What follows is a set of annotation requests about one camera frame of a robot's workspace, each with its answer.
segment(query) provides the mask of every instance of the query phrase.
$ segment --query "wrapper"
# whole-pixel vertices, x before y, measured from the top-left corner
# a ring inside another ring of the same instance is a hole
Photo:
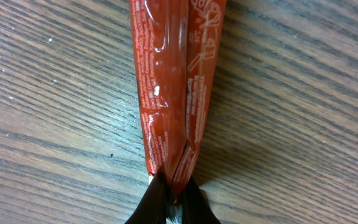
[[[149,175],[178,202],[206,122],[226,0],[129,0]]]

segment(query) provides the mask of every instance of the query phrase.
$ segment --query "wooden table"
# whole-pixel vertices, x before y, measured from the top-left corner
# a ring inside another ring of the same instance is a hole
[[[358,223],[358,0],[229,0],[194,176],[222,223]],[[0,0],[0,223],[147,188],[127,0]]]

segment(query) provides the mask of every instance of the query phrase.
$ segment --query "black object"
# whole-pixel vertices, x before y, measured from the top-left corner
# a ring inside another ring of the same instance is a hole
[[[182,224],[221,224],[206,203],[193,178],[182,193]],[[157,174],[126,224],[166,224],[167,186],[164,174]]]

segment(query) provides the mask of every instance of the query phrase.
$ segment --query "red plastic packaging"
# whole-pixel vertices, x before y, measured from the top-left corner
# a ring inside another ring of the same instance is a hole
[[[147,170],[177,198],[200,151],[226,0],[129,4]]]

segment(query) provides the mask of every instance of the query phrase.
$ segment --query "wooden surface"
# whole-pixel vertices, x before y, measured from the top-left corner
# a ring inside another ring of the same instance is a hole
[[[0,223],[136,208],[128,9],[0,0]],[[228,1],[194,176],[222,223],[358,223],[358,0]]]

